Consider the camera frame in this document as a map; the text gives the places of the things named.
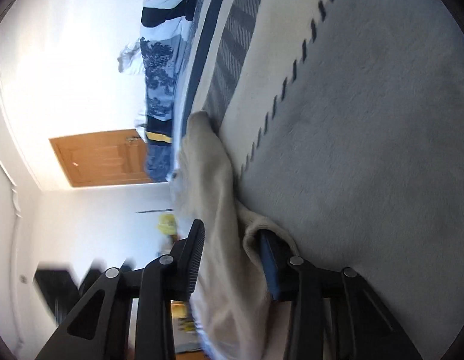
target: beige cloth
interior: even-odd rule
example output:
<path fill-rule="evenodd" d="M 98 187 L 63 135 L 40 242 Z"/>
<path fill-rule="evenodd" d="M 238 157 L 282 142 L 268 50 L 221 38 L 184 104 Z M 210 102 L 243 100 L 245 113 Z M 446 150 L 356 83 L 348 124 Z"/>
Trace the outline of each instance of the beige cloth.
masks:
<path fill-rule="evenodd" d="M 234 199 L 233 173 L 221 141 L 212 132 L 205 112 L 192 114 L 179 153 L 182 183 L 176 192 L 179 216 L 200 218 L 206 237 L 199 276 L 191 302 L 219 357 L 260 360 L 267 343 L 271 298 L 254 248 L 254 235 L 269 229 L 298 253 L 291 237 L 269 219 L 247 210 Z M 289 307 L 282 316 L 280 348 L 274 340 L 274 358 L 282 358 Z"/>

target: dashed stitching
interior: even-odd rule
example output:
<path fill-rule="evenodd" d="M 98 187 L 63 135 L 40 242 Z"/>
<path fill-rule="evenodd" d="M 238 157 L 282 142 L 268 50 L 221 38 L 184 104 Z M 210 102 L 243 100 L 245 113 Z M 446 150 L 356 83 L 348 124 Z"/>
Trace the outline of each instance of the dashed stitching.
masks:
<path fill-rule="evenodd" d="M 320 13 L 320 19 L 324 21 L 326 19 L 327 13 L 325 10 L 324 2 L 322 0 L 319 0 L 318 2 L 318 9 Z M 310 29 L 312 32 L 310 43 L 314 43 L 315 40 L 317 39 L 317 25 L 314 19 L 312 19 L 310 22 Z M 304 39 L 302 42 L 302 63 L 305 62 L 306 58 L 307 58 L 307 40 Z M 291 82 L 294 82 L 296 79 L 297 79 L 297 60 L 295 59 L 292 64 Z M 281 101 L 285 99 L 285 95 L 287 91 L 287 81 L 288 81 L 288 78 L 286 77 L 282 83 Z M 277 96 L 274 97 L 274 101 L 272 104 L 271 120 L 274 119 L 276 112 L 277 112 Z M 250 154 L 247 153 L 246 163 L 240 166 L 240 174 L 238 174 L 239 180 L 242 178 L 243 173 L 249 168 L 250 162 L 253 162 L 255 152 L 259 149 L 259 146 L 260 146 L 260 140 L 262 136 L 265 136 L 267 134 L 268 130 L 269 130 L 269 113 L 267 112 L 265 115 L 265 120 L 264 120 L 264 133 L 262 134 L 262 127 L 260 127 L 258 134 L 257 134 L 257 141 L 252 142 L 252 148 L 250 150 Z"/>

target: striped blanket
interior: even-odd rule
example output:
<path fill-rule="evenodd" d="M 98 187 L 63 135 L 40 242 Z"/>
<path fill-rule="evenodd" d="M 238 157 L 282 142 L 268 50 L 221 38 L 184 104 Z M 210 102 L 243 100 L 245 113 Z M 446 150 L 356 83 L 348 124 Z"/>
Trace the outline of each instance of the striped blanket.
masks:
<path fill-rule="evenodd" d="M 173 164 L 173 103 L 197 0 L 143 0 L 140 49 L 147 108 L 146 171 L 166 181 Z"/>

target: yellow stripe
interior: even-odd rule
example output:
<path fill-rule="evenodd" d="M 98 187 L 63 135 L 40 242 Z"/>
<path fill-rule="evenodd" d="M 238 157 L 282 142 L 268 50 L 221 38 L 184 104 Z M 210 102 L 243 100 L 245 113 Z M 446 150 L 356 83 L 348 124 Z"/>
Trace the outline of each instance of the yellow stripe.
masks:
<path fill-rule="evenodd" d="M 157 134 L 156 132 L 147 131 L 147 138 L 150 140 L 156 140 L 157 142 L 167 142 L 172 143 L 172 138 L 164 134 Z"/>

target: striped bedding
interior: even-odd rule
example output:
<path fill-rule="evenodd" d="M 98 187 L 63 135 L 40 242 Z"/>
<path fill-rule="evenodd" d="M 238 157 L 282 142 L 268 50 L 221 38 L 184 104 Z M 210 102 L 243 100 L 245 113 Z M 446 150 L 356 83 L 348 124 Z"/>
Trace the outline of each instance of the striped bedding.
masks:
<path fill-rule="evenodd" d="M 173 103 L 197 0 L 143 0 L 140 49 L 147 110 L 146 171 L 166 181 L 173 164 Z"/>

